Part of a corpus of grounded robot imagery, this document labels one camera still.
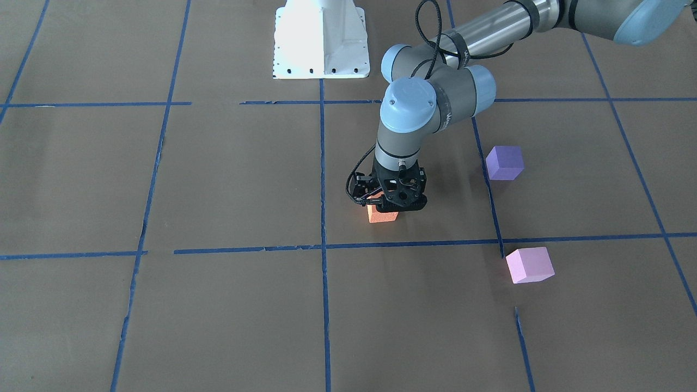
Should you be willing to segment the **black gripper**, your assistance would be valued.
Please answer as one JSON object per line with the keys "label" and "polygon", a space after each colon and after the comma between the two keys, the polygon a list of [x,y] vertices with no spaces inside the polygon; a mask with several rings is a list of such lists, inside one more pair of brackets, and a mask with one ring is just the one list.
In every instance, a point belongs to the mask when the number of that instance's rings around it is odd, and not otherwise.
{"label": "black gripper", "polygon": [[372,173],[382,191],[380,203],[376,204],[378,212],[420,211],[425,208],[427,178],[418,161],[407,169],[392,171],[374,160]]}

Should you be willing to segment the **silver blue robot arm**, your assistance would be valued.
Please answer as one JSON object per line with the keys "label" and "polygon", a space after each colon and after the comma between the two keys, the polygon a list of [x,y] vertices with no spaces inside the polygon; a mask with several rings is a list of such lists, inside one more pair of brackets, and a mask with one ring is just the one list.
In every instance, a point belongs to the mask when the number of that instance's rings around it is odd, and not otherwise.
{"label": "silver blue robot arm", "polygon": [[425,170],[418,163],[426,136],[491,107],[496,82],[471,60],[492,59],[533,33],[573,29],[620,45],[643,46],[664,33],[688,1],[507,1],[419,46],[394,45],[383,56],[388,87],[372,171],[348,177],[347,194],[381,213],[425,207]]}

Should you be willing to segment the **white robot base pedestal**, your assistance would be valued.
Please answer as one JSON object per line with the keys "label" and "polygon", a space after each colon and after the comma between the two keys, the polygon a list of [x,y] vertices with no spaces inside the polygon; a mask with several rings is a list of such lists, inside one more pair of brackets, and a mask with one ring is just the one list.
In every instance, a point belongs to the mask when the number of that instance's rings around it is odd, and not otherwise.
{"label": "white robot base pedestal", "polygon": [[274,22],[274,79],[369,76],[366,17],[354,1],[287,1]]}

